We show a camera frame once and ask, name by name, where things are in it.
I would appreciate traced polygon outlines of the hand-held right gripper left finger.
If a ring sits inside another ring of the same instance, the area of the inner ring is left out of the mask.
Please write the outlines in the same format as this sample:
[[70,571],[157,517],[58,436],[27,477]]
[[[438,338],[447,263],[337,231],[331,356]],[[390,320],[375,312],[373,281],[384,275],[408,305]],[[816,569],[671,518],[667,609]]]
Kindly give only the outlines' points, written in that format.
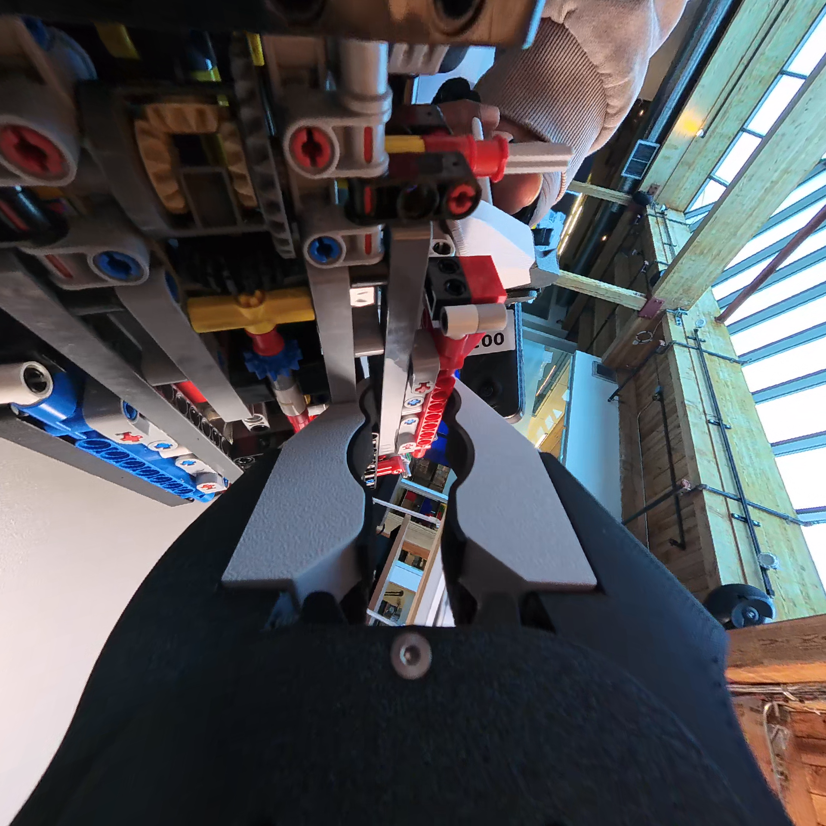
[[328,407],[289,439],[222,576],[230,588],[276,590],[297,609],[315,592],[335,598],[348,620],[365,620],[375,568],[371,387]]

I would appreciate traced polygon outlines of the white duct vent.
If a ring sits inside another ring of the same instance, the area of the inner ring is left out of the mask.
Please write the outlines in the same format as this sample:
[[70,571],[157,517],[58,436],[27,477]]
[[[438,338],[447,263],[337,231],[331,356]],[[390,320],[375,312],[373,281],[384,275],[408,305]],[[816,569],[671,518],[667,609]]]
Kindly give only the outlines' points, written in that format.
[[660,145],[657,142],[638,139],[620,173],[621,177],[631,180],[644,179],[659,150]]

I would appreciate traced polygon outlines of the lego race car model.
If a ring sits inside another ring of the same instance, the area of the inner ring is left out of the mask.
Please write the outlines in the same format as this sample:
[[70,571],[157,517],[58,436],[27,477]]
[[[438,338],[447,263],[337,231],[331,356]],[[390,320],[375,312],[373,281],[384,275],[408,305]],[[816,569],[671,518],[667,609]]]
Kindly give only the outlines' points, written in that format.
[[210,502],[376,367],[366,484],[409,475],[465,356],[460,230],[551,145],[457,137],[420,77],[544,2],[2,2],[2,440]]

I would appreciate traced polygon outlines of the black ceiling spotlight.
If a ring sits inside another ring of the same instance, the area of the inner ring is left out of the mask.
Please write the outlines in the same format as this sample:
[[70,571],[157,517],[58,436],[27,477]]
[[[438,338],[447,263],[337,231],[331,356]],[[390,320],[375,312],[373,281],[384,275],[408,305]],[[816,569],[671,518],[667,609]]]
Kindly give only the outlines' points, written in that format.
[[776,608],[771,597],[745,583],[721,585],[707,594],[703,605],[724,629],[742,629],[771,623]]

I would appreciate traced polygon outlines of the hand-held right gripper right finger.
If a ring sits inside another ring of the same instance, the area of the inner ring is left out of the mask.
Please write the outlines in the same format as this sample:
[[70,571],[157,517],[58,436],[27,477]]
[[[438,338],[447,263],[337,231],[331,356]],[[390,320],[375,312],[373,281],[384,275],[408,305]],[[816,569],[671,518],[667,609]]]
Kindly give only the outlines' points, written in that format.
[[597,578],[539,452],[458,380],[444,410],[456,480],[444,527],[455,623],[519,623],[524,601],[592,593]]

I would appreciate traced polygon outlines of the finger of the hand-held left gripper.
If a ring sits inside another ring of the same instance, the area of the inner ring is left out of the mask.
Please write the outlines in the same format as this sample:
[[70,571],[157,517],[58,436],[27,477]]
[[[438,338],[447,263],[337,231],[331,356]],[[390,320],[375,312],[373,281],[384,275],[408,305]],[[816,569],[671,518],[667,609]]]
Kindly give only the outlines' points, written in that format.
[[503,288],[545,288],[560,278],[556,253],[537,259],[531,228],[488,201],[449,221],[449,234],[459,257],[491,257]]

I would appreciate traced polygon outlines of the person's left hand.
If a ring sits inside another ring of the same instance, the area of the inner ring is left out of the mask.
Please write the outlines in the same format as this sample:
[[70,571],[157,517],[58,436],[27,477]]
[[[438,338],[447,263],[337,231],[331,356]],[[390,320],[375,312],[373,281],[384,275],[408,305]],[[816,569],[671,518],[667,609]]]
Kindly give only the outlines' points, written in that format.
[[[540,140],[528,127],[502,115],[497,106],[481,102],[464,77],[444,80],[432,103],[439,108],[454,136],[470,135],[473,121],[479,120],[485,137],[501,133],[511,143]],[[503,212],[535,225],[558,200],[562,184],[561,172],[507,174],[492,185],[492,201]]]

